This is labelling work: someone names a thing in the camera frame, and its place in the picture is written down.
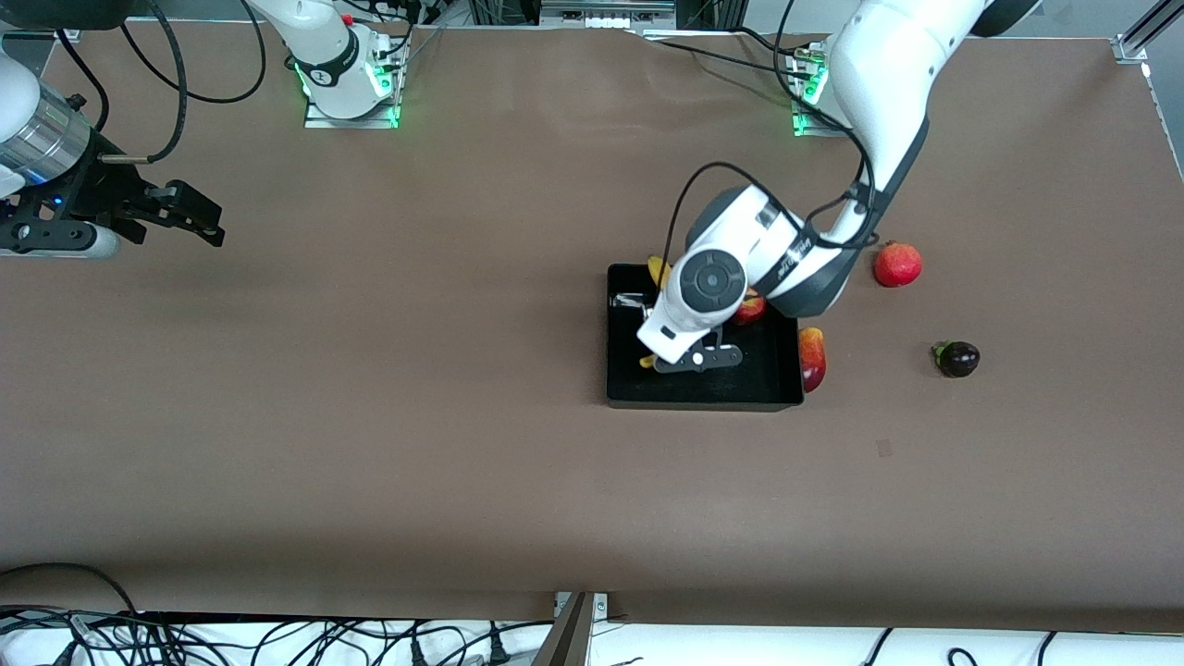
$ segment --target gray circular joint cap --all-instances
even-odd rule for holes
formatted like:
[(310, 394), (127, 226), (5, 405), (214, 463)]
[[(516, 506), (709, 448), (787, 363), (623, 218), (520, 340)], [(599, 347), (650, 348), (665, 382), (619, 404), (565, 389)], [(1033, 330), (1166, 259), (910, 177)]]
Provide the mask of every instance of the gray circular joint cap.
[(744, 294), (744, 268), (723, 250), (703, 250), (687, 260), (678, 286), (682, 300), (695, 312), (719, 312)]

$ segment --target black tray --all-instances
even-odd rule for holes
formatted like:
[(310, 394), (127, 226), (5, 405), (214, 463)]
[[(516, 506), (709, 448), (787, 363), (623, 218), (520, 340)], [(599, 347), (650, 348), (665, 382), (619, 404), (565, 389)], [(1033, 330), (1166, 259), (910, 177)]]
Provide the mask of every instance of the black tray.
[(723, 342), (744, 351), (735, 367), (659, 374), (638, 364), (650, 351), (637, 339), (642, 312), (612, 307), (614, 294), (645, 294), (657, 299), (657, 288), (644, 265), (609, 267), (607, 386), (609, 404), (622, 409), (689, 409), (726, 411), (780, 411), (802, 404), (802, 360), (798, 358), (798, 320), (773, 308), (748, 326), (723, 325)]

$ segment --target brown table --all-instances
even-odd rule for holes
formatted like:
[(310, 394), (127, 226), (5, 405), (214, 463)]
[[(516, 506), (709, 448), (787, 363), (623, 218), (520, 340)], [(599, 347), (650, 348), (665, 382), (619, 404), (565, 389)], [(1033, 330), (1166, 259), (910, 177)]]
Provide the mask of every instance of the brown table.
[[(193, 90), (249, 83), (247, 26), (178, 32)], [(822, 389), (746, 415), (605, 406), (604, 274), (661, 248), (706, 161), (799, 211), (847, 185), (855, 151), (794, 139), (770, 77), (453, 30), (400, 129), (304, 130), (268, 38), (260, 92), (193, 104), (143, 169), (218, 200), (226, 246), (0, 263), (0, 563), (98, 564), (148, 608), (545, 615), (585, 588), (641, 621), (1184, 625), (1184, 187), (1105, 41), (961, 49), (881, 225), (925, 275), (860, 270), (811, 322)], [(107, 134), (160, 146), (172, 91), (117, 33), (81, 51)], [(47, 78), (94, 98), (63, 57)], [(937, 376), (945, 338), (980, 346), (972, 378)], [(6, 589), (110, 603), (59, 579)]]

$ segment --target gray floor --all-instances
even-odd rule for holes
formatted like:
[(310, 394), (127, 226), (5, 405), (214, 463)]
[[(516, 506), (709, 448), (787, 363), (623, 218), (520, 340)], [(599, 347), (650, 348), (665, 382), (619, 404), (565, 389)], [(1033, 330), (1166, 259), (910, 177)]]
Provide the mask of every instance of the gray floor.
[[(786, 0), (749, 0), (745, 25), (773, 32)], [(359, 2), (368, 5), (367, 1)], [(834, 32), (851, 15), (860, 0), (797, 0), (790, 32)], [(1009, 37), (1113, 37), (1134, 24), (1154, 0), (1044, 0), (1032, 15), (1016, 25)], [(172, 17), (230, 19), (245, 17), (239, 0), (161, 0)], [(339, 1), (342, 11), (358, 13)], [(40, 70), (45, 45), (5, 40), (15, 58)], [(1165, 129), (1184, 152), (1184, 20), (1178, 20), (1147, 50), (1151, 83), (1164, 116)]]

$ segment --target red apple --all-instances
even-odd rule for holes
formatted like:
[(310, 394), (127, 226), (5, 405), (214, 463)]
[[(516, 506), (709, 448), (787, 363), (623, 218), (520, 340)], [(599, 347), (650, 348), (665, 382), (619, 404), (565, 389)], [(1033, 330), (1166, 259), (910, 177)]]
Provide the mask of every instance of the red apple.
[(921, 275), (921, 252), (908, 243), (888, 241), (876, 255), (875, 273), (884, 287), (903, 287)]
[(802, 358), (802, 384), (809, 393), (826, 377), (826, 347), (823, 346), (822, 331), (811, 326), (798, 332), (798, 356)]
[(747, 326), (765, 314), (765, 308), (767, 302), (762, 296), (758, 296), (757, 292), (748, 289), (745, 295), (744, 301), (740, 303), (740, 309), (732, 315), (732, 324), (736, 326)]

